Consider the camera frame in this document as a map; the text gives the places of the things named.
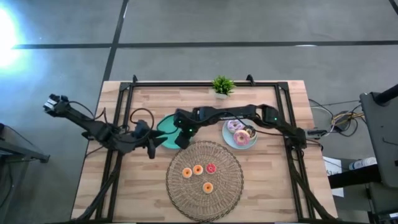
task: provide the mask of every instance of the potted plant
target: potted plant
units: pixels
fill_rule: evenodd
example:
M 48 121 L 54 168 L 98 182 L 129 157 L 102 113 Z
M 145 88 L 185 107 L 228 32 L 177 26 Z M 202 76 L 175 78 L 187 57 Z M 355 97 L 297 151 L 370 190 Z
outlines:
M 212 83 L 216 97 L 219 99 L 226 99 L 232 93 L 231 90 L 235 88 L 234 81 L 221 75 L 215 78 Z

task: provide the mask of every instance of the small green plant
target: small green plant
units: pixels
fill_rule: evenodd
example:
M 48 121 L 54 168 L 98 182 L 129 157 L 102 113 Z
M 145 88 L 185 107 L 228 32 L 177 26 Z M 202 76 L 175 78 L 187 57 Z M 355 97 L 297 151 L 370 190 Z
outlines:
M 216 91 L 216 93 L 221 93 L 227 96 L 229 96 L 230 93 L 233 93 L 231 90 L 235 88 L 234 81 L 221 75 L 215 78 L 212 83 L 213 89 Z

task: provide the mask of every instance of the teal plate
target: teal plate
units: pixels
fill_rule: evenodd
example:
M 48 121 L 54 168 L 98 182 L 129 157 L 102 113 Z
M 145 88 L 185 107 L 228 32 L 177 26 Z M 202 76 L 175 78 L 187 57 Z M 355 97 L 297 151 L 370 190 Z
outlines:
M 248 119 L 242 119 L 242 121 L 243 121 L 245 124 L 251 125 L 251 126 L 254 127 L 254 122 L 253 122 L 253 121 L 248 120 Z M 231 146 L 231 147 L 234 148 L 234 149 L 249 149 L 249 148 L 252 147 L 252 146 L 256 143 L 256 141 L 257 141 L 257 135 L 256 135 L 256 137 L 255 137 L 253 140 L 251 140 L 251 141 L 249 142 L 249 144 L 247 144 L 247 145 L 245 145 L 245 146 L 239 146 L 239 145 L 237 145 L 237 144 L 235 143 L 235 141 L 234 141 L 234 134 L 232 134 L 230 131 L 228 131 L 228 128 L 227 128 L 227 121 L 224 122 L 222 132 L 223 132 L 224 141 L 225 141 L 229 146 Z
M 164 131 L 166 133 L 171 133 L 175 131 L 177 127 L 174 126 L 174 117 L 173 116 L 165 116 L 161 121 L 161 124 L 157 127 L 159 131 Z M 166 148 L 169 149 L 180 149 L 180 146 L 176 145 L 174 143 L 175 139 L 178 137 L 180 134 L 181 129 L 179 128 L 175 133 L 173 134 L 164 134 L 161 137 L 167 137 L 167 140 L 162 143 L 162 145 Z

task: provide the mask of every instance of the concrete floor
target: concrete floor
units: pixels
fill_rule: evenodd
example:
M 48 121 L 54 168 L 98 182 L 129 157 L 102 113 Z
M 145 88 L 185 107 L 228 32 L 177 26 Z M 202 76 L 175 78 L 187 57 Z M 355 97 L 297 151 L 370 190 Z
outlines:
M 2 0 L 0 7 L 14 23 L 17 44 L 111 43 L 122 0 L 94 2 Z M 130 0 L 120 42 L 398 40 L 397 23 L 388 0 Z M 0 122 L 51 155 L 48 164 L 30 164 L 6 223 L 68 220 L 87 141 L 80 128 L 45 114 L 42 105 L 56 93 L 94 111 L 109 49 L 3 52 L 8 65 L 0 67 Z M 334 103 L 398 83 L 397 58 L 398 45 L 118 49 L 110 80 L 130 80 L 133 74 L 140 80 L 252 74 L 257 80 L 305 80 L 310 98 Z M 337 113 L 356 105 L 330 109 Z M 318 127 L 328 127 L 327 114 L 313 115 Z M 363 123 L 351 138 L 331 134 L 322 143 L 325 156 L 373 155 Z M 339 215 L 363 220 L 354 212 Z

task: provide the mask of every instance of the white pot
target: white pot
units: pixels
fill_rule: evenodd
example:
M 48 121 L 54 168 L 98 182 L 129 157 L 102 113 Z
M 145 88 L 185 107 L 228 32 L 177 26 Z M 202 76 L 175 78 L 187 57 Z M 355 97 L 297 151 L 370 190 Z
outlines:
M 225 100 L 225 99 L 227 99 L 227 97 L 228 97 L 228 95 L 216 93 L 216 98 Z

